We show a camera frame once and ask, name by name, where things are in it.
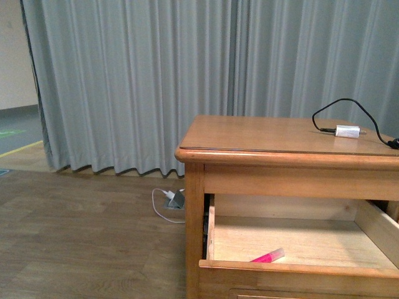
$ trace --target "nightstand top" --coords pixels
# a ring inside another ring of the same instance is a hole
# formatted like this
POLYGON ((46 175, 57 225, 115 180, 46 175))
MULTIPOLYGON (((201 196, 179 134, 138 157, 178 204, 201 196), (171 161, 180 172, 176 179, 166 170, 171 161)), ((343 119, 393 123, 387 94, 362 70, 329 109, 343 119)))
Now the nightstand top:
MULTIPOLYGON (((343 120, 317 119, 321 128, 355 125, 343 120)), ((264 118, 198 115, 180 144, 181 150, 265 153, 344 154, 399 157, 375 131, 359 138, 335 137, 318 131, 309 118, 264 118)), ((388 141, 392 138, 383 135, 388 141)))

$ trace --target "laminate flooring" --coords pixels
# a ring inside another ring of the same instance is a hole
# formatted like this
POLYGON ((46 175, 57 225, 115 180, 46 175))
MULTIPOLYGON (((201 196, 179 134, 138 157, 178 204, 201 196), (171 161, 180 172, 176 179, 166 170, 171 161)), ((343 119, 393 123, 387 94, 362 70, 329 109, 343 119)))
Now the laminate flooring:
MULTIPOLYGON (((0 298, 185 298, 185 227, 152 209, 183 180, 0 177, 0 298)), ((158 209, 183 220, 184 211, 158 209)))

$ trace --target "black charging cable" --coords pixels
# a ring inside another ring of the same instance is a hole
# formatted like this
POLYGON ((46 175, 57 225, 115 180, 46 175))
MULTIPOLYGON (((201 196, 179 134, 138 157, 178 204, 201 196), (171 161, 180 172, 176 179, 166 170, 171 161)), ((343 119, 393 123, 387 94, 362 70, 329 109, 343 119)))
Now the black charging cable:
POLYGON ((314 120, 314 117, 316 116, 316 114, 320 113, 321 111, 327 109, 329 106, 332 106, 332 105, 334 105, 335 103, 338 103, 338 102, 340 102, 340 101, 350 101, 350 102, 356 103, 356 104, 360 107, 360 109, 362 109, 363 112, 366 113, 366 115, 372 120, 372 122, 373 122, 373 124, 374 124, 374 127, 375 127, 375 131, 377 132, 377 136, 378 136, 378 138, 381 140, 381 142, 382 142, 383 144, 385 144, 385 145, 388 145, 389 147, 391 147, 391 148, 393 148, 393 149, 395 149, 395 150, 399 150, 399 138, 397 138, 397 139, 395 139, 395 140, 392 140, 392 141, 388 141, 388 142, 386 142, 384 139, 382 139, 381 134, 380 134, 380 130, 378 129, 377 122, 374 120, 374 118, 371 116, 371 114, 369 114, 369 112, 368 112, 358 101, 356 101, 356 100, 354 100, 354 99, 352 99, 352 98, 340 98, 340 99, 338 99, 338 100, 336 100, 336 101, 334 101, 334 102, 328 104, 327 106, 321 108, 320 110, 316 111, 315 113, 313 113, 313 115, 312 115, 312 121, 313 121, 313 125, 316 127, 316 129, 318 129, 318 130, 321 131, 321 132, 327 132, 327 133, 334 133, 334 134, 335 134, 336 129, 331 129, 331 128, 319 128, 319 127, 316 125, 316 121, 314 120))

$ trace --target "gray curtain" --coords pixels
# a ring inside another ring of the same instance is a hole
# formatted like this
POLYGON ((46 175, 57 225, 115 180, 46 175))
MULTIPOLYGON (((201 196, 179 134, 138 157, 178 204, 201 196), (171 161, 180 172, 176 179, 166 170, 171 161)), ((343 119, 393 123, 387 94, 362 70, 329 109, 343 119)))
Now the gray curtain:
MULTIPOLYGON (((340 97, 399 135, 399 1, 23 5, 57 169, 183 174, 197 114, 310 117, 340 97)), ((347 103, 322 117, 371 124, 347 103)))

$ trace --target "drawer front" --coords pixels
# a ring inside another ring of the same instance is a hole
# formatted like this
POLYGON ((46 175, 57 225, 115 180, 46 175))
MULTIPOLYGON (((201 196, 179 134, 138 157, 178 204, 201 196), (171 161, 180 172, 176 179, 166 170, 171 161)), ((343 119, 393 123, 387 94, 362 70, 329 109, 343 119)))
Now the drawer front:
MULTIPOLYGON (((199 267, 200 298, 233 298, 229 297, 229 292, 237 288, 311 294, 340 294, 340 297, 337 298, 345 298, 343 296, 347 296, 347 298, 351 298, 350 296, 399 298, 399 274, 395 270, 212 260, 200 260, 199 267)), ((327 298, 325 295, 275 297, 327 298)))
POLYGON ((387 299, 387 298, 233 289, 230 290, 229 292, 229 299, 387 299))

